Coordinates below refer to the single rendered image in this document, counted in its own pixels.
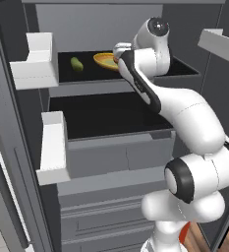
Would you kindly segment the dark grey fridge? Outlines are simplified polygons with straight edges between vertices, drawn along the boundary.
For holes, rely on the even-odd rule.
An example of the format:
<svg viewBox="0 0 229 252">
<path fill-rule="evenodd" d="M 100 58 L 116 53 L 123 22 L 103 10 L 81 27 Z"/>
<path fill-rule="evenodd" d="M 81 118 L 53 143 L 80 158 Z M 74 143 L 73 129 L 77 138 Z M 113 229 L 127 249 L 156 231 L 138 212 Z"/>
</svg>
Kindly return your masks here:
<svg viewBox="0 0 229 252">
<path fill-rule="evenodd" d="M 216 29 L 214 27 L 216 18 L 208 14 L 209 11 L 218 9 L 218 5 L 214 5 L 214 0 L 174 3 L 167 3 L 164 0 L 136 2 L 79 0 L 71 3 L 63 0 L 49 0 L 47 3 L 38 0 L 21 1 L 26 12 L 27 33 L 52 32 L 58 53 L 108 50 L 118 41 L 129 40 L 145 19 L 152 16 L 165 18 L 170 25 L 170 46 L 174 57 L 197 70 L 199 74 L 163 76 L 158 79 L 158 84 L 169 88 L 190 88 L 201 93 L 208 59 L 212 54 L 200 48 L 198 43 L 203 29 Z M 50 111 L 49 104 L 52 97 L 133 92 L 122 79 L 59 83 L 56 88 L 36 90 L 48 91 L 47 108 L 43 112 Z M 80 141 L 91 138 L 69 140 Z M 172 157 L 183 155 L 185 152 L 186 147 L 175 138 Z M 72 182 L 56 185 L 60 214 L 66 207 L 140 196 L 153 190 L 160 190 L 164 186 L 162 166 L 75 177 Z"/>
</svg>

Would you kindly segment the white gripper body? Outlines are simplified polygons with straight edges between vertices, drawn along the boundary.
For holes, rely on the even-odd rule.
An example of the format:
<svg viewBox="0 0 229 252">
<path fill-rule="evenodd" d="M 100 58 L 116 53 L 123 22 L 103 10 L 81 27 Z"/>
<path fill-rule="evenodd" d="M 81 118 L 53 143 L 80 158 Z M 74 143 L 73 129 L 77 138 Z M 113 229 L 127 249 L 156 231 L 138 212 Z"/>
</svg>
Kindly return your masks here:
<svg viewBox="0 0 229 252">
<path fill-rule="evenodd" d="M 118 42 L 113 47 L 113 55 L 116 59 L 124 58 L 132 53 L 132 45 L 129 42 Z"/>
</svg>

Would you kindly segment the grey freezer drawer front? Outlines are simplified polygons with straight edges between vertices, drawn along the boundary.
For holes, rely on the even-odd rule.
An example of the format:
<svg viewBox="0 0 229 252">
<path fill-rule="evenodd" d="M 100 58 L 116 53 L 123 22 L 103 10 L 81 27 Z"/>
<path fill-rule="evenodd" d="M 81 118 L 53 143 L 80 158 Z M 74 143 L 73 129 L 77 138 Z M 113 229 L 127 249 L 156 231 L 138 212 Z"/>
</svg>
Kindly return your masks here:
<svg viewBox="0 0 229 252">
<path fill-rule="evenodd" d="M 63 208 L 62 252 L 140 252 L 153 230 L 141 200 L 133 196 Z"/>
</svg>

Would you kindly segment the grey door bin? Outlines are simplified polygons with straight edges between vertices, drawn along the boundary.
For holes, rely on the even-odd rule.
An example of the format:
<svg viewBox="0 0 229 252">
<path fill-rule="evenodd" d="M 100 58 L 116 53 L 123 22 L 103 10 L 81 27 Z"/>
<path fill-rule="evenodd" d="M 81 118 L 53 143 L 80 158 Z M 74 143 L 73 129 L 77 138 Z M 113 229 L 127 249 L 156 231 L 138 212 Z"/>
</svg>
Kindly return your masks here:
<svg viewBox="0 0 229 252">
<path fill-rule="evenodd" d="M 198 46 L 229 62 L 229 37 L 223 29 L 203 29 Z"/>
</svg>

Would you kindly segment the grey fridge crisper drawer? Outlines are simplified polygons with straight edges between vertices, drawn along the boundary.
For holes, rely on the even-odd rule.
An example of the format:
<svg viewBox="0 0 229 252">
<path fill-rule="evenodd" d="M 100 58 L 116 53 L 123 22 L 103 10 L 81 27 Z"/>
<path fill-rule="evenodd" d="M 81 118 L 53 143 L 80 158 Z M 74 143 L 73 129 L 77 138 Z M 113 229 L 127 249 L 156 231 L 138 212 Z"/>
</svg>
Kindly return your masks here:
<svg viewBox="0 0 229 252">
<path fill-rule="evenodd" d="M 75 177 L 157 167 L 172 158 L 174 142 L 173 130 L 70 141 L 70 165 Z"/>
</svg>

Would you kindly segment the green pickle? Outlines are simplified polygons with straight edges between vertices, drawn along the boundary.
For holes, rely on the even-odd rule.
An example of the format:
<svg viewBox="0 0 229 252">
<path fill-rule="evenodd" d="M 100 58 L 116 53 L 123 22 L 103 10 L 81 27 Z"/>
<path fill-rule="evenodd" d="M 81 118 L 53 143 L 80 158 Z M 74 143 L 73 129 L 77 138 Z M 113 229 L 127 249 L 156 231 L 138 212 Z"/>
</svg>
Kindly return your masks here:
<svg viewBox="0 0 229 252">
<path fill-rule="evenodd" d="M 76 72 L 81 72 L 84 69 L 83 63 L 77 57 L 71 58 L 71 65 Z"/>
</svg>

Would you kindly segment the grey right fridge door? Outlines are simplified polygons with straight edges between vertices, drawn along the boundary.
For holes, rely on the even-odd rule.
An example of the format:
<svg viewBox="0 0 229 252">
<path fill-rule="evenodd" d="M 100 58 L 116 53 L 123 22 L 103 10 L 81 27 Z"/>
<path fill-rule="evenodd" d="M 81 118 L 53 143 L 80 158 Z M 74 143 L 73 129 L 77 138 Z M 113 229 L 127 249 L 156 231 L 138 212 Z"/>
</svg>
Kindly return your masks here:
<svg viewBox="0 0 229 252">
<path fill-rule="evenodd" d="M 209 11 L 208 14 L 216 18 L 214 27 L 223 29 L 223 33 L 229 36 L 229 0 L 214 1 L 214 5 L 218 5 L 218 9 L 217 11 Z M 229 62 L 218 56 L 209 56 L 201 93 L 215 109 L 226 134 L 229 136 Z M 218 248 L 222 247 L 229 230 L 229 187 L 222 189 L 220 193 L 226 204 L 223 217 L 216 222 L 200 225 L 211 252 L 216 252 Z"/>
</svg>

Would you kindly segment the orange yellow bowl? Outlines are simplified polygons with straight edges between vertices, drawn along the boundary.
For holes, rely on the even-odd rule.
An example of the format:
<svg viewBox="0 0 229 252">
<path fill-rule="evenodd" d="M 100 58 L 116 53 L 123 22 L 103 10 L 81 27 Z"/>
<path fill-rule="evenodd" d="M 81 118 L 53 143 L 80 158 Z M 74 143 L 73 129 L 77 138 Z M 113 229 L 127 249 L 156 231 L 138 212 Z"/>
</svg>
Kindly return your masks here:
<svg viewBox="0 0 229 252">
<path fill-rule="evenodd" d="M 114 61 L 114 55 L 108 52 L 96 53 L 93 55 L 93 60 L 102 68 L 117 71 L 118 64 Z"/>
</svg>

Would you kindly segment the small white door bin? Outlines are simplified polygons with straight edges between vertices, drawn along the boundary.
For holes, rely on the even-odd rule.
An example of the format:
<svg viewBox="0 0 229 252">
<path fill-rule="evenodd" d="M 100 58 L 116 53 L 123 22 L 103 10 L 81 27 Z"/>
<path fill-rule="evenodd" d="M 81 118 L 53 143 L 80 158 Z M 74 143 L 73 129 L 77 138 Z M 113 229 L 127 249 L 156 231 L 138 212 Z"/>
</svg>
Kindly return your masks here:
<svg viewBox="0 0 229 252">
<path fill-rule="evenodd" d="M 16 89 L 32 90 L 59 86 L 58 52 L 52 32 L 28 32 L 26 61 L 11 62 Z"/>
</svg>

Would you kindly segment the grey left fridge door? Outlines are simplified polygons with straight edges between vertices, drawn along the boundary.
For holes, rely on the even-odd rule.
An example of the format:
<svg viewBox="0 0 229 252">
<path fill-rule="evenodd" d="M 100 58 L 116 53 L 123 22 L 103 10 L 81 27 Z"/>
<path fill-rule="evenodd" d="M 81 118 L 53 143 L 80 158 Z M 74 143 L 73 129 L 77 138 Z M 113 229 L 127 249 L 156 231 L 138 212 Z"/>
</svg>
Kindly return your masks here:
<svg viewBox="0 0 229 252">
<path fill-rule="evenodd" d="M 18 91 L 10 68 L 28 57 L 27 31 L 22 1 L 0 0 L 0 151 L 34 252 L 62 252 L 57 186 L 40 186 L 36 176 L 48 91 Z"/>
</svg>

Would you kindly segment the tall white door bin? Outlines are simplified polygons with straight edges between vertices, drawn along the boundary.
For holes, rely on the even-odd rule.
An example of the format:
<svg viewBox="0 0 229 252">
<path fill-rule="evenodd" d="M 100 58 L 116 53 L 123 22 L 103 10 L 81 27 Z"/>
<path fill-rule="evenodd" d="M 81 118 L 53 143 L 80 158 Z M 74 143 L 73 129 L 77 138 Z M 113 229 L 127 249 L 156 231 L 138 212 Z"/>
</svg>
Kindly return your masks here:
<svg viewBox="0 0 229 252">
<path fill-rule="evenodd" d="M 67 123 L 62 111 L 41 113 L 43 131 L 38 183 L 43 185 L 71 179 L 68 155 Z"/>
</svg>

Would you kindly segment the black fridge shelf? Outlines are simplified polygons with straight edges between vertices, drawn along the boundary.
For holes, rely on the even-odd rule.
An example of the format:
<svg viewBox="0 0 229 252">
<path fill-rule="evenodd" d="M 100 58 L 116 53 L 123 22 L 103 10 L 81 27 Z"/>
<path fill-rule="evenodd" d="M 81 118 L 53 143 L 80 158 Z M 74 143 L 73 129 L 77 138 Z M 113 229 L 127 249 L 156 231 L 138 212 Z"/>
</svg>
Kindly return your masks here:
<svg viewBox="0 0 229 252">
<path fill-rule="evenodd" d="M 58 67 L 59 67 L 59 83 L 68 84 L 73 82 L 87 81 L 109 81 L 121 80 L 122 77 L 118 71 L 102 68 L 94 62 L 93 56 L 96 51 L 82 52 L 59 52 Z M 72 68 L 71 58 L 76 57 L 83 64 L 84 68 L 81 72 L 77 72 Z M 172 64 L 165 77 L 180 77 L 180 76 L 196 76 L 199 72 L 187 65 L 177 57 L 173 57 Z"/>
<path fill-rule="evenodd" d="M 172 129 L 136 93 L 52 97 L 49 110 L 64 113 L 70 140 Z"/>
</svg>

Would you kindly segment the grey fridge door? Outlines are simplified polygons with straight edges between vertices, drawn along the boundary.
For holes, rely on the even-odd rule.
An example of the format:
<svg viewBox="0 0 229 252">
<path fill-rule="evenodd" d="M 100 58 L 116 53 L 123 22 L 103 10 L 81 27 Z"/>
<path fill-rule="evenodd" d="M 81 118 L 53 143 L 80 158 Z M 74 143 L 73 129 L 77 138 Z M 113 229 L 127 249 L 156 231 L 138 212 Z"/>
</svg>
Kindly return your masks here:
<svg viewBox="0 0 229 252">
<path fill-rule="evenodd" d="M 10 68 L 28 57 L 27 31 L 22 1 L 0 0 L 0 151 L 34 252 L 62 252 L 57 186 L 40 186 L 36 176 L 48 91 L 18 91 Z"/>
<path fill-rule="evenodd" d="M 208 14 L 216 18 L 214 27 L 223 29 L 223 33 L 229 36 L 229 0 L 214 1 L 214 5 L 218 5 L 218 9 L 217 11 L 209 11 Z M 201 93 L 215 109 L 226 134 L 229 136 L 229 62 L 218 56 L 209 56 Z M 222 247 L 229 230 L 229 187 L 222 189 L 220 193 L 226 204 L 223 217 L 216 222 L 200 225 L 211 252 L 216 252 L 218 248 Z"/>
</svg>

